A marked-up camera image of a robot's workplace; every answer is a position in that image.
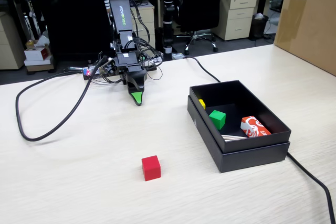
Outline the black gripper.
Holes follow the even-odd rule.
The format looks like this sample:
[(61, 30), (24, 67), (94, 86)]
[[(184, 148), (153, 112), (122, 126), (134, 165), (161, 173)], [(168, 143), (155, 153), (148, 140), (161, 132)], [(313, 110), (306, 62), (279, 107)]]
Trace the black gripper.
[(125, 74), (128, 93), (137, 106), (142, 105), (144, 83), (147, 79), (147, 71), (138, 62), (137, 53), (118, 53), (114, 58), (114, 74)]

